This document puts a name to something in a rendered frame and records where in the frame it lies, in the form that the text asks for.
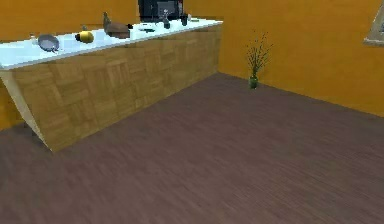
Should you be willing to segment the black microwave oven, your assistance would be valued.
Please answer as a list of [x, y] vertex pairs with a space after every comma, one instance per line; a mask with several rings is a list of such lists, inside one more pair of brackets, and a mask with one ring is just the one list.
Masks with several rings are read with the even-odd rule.
[[138, 0], [141, 22], [177, 20], [183, 13], [183, 0]]

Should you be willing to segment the green potted house plant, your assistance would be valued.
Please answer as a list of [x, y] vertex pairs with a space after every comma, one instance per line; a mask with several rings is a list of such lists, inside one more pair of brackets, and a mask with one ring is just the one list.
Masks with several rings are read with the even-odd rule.
[[250, 89], [258, 87], [258, 73], [268, 63], [272, 47], [272, 44], [267, 43], [267, 32], [262, 33], [260, 37], [256, 37], [247, 45], [247, 63], [250, 70], [248, 86]]

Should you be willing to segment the wooden counter with white top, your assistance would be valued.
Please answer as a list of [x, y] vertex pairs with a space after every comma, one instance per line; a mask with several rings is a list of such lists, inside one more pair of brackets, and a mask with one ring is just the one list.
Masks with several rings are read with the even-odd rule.
[[137, 24], [128, 39], [96, 30], [90, 44], [66, 34], [56, 53], [29, 40], [0, 44], [0, 80], [27, 125], [59, 151], [216, 73], [221, 28], [208, 19]]

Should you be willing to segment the grey frying pan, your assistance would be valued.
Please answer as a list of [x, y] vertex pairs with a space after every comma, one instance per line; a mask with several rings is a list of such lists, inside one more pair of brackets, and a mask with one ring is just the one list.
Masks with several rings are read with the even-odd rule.
[[37, 42], [38, 46], [46, 52], [57, 52], [60, 47], [59, 40], [50, 34], [40, 35]]

